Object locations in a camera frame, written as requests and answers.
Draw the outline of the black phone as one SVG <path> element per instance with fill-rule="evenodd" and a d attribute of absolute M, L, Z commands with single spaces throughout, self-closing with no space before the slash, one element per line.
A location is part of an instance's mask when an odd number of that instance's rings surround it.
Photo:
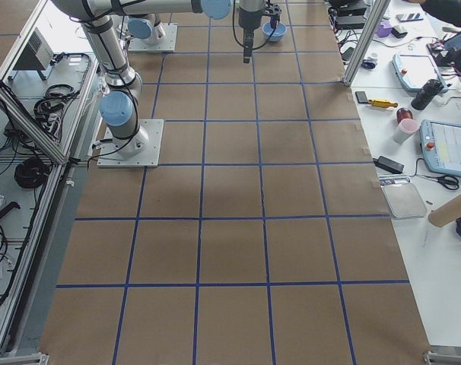
<path fill-rule="evenodd" d="M 354 93 L 355 97 L 356 97 L 356 100 L 359 104 L 368 104 L 369 103 L 369 99 L 366 95 L 366 93 L 362 90 L 359 90 L 359 91 L 355 91 Z"/>

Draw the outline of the purple box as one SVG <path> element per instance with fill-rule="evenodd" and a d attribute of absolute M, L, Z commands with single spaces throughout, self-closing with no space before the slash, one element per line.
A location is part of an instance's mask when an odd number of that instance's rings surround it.
<path fill-rule="evenodd" d="M 389 21 L 381 21 L 377 27 L 376 35 L 379 38 L 388 37 L 392 33 L 393 26 Z"/>

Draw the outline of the red apple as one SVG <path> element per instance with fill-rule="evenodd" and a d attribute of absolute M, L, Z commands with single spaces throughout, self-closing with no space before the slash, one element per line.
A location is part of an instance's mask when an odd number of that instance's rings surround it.
<path fill-rule="evenodd" d="M 403 119 L 413 119 L 412 112 L 407 108 L 398 108 L 396 111 L 396 121 L 399 124 Z"/>

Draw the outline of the teach pendant upper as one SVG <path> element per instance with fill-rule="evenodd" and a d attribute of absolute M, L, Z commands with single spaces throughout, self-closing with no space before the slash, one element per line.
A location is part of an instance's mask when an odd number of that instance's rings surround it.
<path fill-rule="evenodd" d="M 397 53 L 392 65 L 400 84 L 408 92 L 420 91 L 431 79 L 440 82 L 441 94 L 448 91 L 447 83 L 431 56 Z"/>

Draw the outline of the teach pendant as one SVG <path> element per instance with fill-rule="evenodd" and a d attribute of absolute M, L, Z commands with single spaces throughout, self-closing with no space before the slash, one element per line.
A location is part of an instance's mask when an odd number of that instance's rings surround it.
<path fill-rule="evenodd" d="M 427 168 L 461 177 L 461 124 L 424 119 L 419 132 Z"/>
<path fill-rule="evenodd" d="M 441 94 L 448 91 L 447 83 L 431 56 L 397 53 L 392 65 L 400 84 L 408 92 L 420 91 L 431 79 L 440 82 Z"/>

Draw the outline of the pink lidded cup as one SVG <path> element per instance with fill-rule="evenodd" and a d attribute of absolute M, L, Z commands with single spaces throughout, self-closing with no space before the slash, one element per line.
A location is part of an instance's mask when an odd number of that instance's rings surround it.
<path fill-rule="evenodd" d="M 409 118 L 402 119 L 395 129 L 392 139 L 395 143 L 402 144 L 412 137 L 418 130 L 418 121 Z"/>

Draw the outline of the black power adapter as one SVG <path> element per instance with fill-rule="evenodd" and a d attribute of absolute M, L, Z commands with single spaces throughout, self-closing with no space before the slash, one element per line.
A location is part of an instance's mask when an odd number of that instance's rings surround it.
<path fill-rule="evenodd" d="M 404 165 L 394 160 L 391 160 L 387 157 L 379 156 L 377 158 L 374 158 L 373 162 L 374 162 L 375 167 L 378 167 L 381 170 L 384 170 L 391 174 L 402 174 L 403 173 Z"/>

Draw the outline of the brown paper mat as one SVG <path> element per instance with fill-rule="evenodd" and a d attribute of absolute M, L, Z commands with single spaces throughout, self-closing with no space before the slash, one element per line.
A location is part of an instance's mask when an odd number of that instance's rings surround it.
<path fill-rule="evenodd" d="M 174 14 L 133 55 L 154 169 L 78 167 L 19 350 L 52 364 L 420 364 L 428 349 L 322 1 L 245 65 Z"/>

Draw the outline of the black water bottle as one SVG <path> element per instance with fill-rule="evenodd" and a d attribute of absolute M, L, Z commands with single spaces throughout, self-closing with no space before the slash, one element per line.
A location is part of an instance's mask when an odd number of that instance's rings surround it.
<path fill-rule="evenodd" d="M 425 110 L 435 96 L 444 89 L 443 84 L 438 79 L 428 80 L 411 101 L 411 106 L 415 110 Z"/>

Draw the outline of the grey control box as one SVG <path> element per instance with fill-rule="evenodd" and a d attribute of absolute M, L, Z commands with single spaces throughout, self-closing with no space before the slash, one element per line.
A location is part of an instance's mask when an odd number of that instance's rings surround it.
<path fill-rule="evenodd" d="M 14 65 L 10 79 L 14 79 L 19 71 L 35 71 L 42 81 L 46 81 L 51 73 L 53 57 L 53 50 L 40 30 L 35 27 Z"/>

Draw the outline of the clear plastic tray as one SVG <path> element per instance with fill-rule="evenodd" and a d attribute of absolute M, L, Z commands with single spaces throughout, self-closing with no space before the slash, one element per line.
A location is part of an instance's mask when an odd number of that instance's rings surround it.
<path fill-rule="evenodd" d="M 378 180 L 393 219 L 404 220 L 425 216 L 427 213 L 425 204 L 408 175 L 381 175 L 378 176 Z"/>

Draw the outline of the teach pendant lower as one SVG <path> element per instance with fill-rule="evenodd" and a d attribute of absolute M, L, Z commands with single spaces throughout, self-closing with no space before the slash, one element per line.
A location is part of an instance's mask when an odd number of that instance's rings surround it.
<path fill-rule="evenodd" d="M 461 177 L 461 124 L 424 119 L 419 132 L 427 168 Z"/>

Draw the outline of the black scissors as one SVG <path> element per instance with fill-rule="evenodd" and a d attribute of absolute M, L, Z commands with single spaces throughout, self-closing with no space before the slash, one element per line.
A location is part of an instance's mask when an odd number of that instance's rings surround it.
<path fill-rule="evenodd" d="M 459 189 L 459 180 L 457 177 L 449 175 L 449 174 L 444 174 L 441 176 L 432 176 L 432 175 L 425 175 L 423 173 L 418 172 L 418 165 L 420 161 L 424 161 L 423 158 L 418 158 L 415 161 L 415 172 L 414 176 L 417 176 L 422 179 L 430 180 L 433 182 L 438 183 L 439 185 L 443 186 L 446 190 L 449 191 L 457 191 Z"/>

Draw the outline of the cardboard tube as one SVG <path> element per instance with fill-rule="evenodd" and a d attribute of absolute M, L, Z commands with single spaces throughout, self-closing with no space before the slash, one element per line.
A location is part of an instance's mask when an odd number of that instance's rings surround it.
<path fill-rule="evenodd" d="M 428 220 L 435 227 L 443 227 L 461 217 L 461 194 L 433 210 Z"/>

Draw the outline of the aluminium frame post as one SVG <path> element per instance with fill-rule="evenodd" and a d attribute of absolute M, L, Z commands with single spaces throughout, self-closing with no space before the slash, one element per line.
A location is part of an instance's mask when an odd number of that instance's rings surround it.
<path fill-rule="evenodd" d="M 377 0 L 371 2 L 364 28 L 342 78 L 342 82 L 345 86 L 350 87 L 352 85 L 389 3 L 390 0 Z"/>

